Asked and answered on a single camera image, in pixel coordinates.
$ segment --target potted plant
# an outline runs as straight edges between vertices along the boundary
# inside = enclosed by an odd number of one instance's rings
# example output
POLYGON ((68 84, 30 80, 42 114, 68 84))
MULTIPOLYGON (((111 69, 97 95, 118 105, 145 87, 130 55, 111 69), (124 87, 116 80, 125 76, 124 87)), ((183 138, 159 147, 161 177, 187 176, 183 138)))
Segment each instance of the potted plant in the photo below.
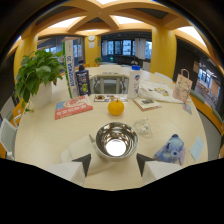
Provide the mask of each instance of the potted plant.
POLYGON ((35 107, 39 109, 50 102, 51 82, 56 85, 57 78, 62 79, 59 70, 65 70, 65 67, 58 61, 62 52, 53 54, 40 50, 35 52, 34 57, 30 55, 23 56, 21 67, 16 76, 15 96, 19 97, 20 100, 23 98, 23 108, 31 99, 35 107))
POLYGON ((97 57, 94 62, 96 63, 96 66, 99 67, 99 62, 102 62, 102 61, 103 59, 101 57, 97 57))

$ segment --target floor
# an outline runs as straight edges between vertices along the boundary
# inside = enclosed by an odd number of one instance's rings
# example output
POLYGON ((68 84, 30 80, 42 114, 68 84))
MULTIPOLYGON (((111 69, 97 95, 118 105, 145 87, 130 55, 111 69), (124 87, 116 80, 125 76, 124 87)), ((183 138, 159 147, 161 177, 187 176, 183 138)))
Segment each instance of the floor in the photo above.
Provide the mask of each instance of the floor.
POLYGON ((201 112, 199 112, 201 117, 205 134, 207 138, 208 145, 208 161, 216 160, 219 155, 220 144, 221 144, 221 135, 216 127, 211 123, 211 121, 201 112))

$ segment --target ceiling light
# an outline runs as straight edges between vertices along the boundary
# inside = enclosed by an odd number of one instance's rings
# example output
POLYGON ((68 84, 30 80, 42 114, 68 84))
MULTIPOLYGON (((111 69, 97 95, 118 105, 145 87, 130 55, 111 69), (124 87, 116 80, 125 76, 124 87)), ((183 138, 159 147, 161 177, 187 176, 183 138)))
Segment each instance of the ceiling light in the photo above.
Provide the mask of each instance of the ceiling light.
POLYGON ((99 2, 100 4, 102 5, 105 5, 107 3, 110 3, 110 2, 116 2, 118 0, 96 0, 97 2, 99 2))
POLYGON ((97 30, 84 30, 84 31, 91 32, 91 31, 97 31, 97 30))
POLYGON ((182 32, 194 37, 195 39, 197 39, 198 41, 200 41, 203 45, 206 46, 205 42, 203 41, 203 39, 201 38, 200 34, 198 33, 198 31, 193 27, 193 26, 185 26, 185 27, 181 27, 178 28, 178 30, 181 30, 182 32))
POLYGON ((130 19, 128 17, 123 17, 123 16, 114 16, 115 19, 119 24, 127 24, 127 23, 143 23, 141 21, 135 20, 135 19, 130 19))
POLYGON ((49 26, 48 28, 53 28, 53 27, 68 27, 70 26, 75 20, 77 20, 79 17, 76 17, 76 18, 72 18, 72 19, 67 19, 67 20, 64 20, 62 22, 59 22, 59 23, 56 23, 52 26, 49 26))
POLYGON ((18 37, 18 39, 16 40, 16 42, 21 38, 21 36, 18 37))

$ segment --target paper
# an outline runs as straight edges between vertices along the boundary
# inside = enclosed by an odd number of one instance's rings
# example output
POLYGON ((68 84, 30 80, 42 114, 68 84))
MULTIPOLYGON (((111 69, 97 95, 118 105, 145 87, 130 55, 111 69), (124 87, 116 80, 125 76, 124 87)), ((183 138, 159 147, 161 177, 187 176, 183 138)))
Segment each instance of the paper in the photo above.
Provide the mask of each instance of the paper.
POLYGON ((161 104, 156 102, 155 100, 136 98, 133 99, 133 101, 142 111, 162 107, 161 104))
POLYGON ((128 102, 127 94, 96 94, 94 101, 111 102, 117 99, 122 102, 128 102))
POLYGON ((187 105, 185 103, 182 104, 182 107, 185 111, 187 111, 189 114, 192 114, 192 111, 191 111, 191 106, 190 105, 187 105))
POLYGON ((196 162, 198 161, 203 148, 204 148, 204 142, 199 136, 197 136, 194 144, 191 146, 191 149, 190 149, 190 153, 196 162))

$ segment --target white pot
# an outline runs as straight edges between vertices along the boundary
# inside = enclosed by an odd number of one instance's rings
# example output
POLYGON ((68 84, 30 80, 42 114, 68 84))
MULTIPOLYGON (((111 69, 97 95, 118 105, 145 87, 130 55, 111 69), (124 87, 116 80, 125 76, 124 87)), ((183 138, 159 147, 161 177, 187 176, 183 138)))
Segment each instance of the white pot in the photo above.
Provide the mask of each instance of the white pot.
POLYGON ((47 105, 51 101, 52 96, 52 85, 51 82, 46 86, 44 83, 41 83, 37 95, 30 95, 30 100, 33 102, 34 106, 37 109, 40 109, 47 105))

